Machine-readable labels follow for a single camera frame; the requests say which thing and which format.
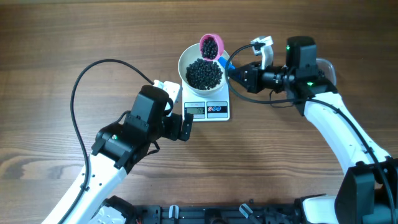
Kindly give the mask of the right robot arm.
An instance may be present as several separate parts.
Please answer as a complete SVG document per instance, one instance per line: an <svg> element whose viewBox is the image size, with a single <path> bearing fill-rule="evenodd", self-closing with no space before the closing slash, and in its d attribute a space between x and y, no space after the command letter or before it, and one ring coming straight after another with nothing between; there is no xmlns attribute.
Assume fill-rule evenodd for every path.
<svg viewBox="0 0 398 224"><path fill-rule="evenodd" d="M378 146L353 118L335 84L317 64L317 45L308 36L287 39L286 62L275 66L272 39L251 41L260 62L226 66L228 83L250 93L286 92L294 105L332 149L344 179L335 196L314 195L296 201L300 223L396 223L397 159Z"/></svg>

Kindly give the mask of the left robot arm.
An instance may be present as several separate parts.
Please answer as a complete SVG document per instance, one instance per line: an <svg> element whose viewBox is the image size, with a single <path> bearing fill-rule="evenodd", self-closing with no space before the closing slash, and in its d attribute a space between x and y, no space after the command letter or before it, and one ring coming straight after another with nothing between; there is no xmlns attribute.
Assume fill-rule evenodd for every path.
<svg viewBox="0 0 398 224"><path fill-rule="evenodd" d="M91 154L45 223L88 223L106 197L143 158L159 152L157 140L188 141L193 117L173 113L182 87L165 82L144 85L133 107L99 130Z"/></svg>

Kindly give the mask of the pink scoop blue handle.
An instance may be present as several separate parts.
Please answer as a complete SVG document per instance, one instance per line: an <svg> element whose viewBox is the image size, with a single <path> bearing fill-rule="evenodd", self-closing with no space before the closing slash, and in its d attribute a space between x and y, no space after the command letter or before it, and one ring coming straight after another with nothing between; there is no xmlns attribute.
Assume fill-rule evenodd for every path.
<svg viewBox="0 0 398 224"><path fill-rule="evenodd" d="M227 58L224 54L224 43L218 34L205 34L199 42L200 55L208 62L219 62L225 68Z"/></svg>

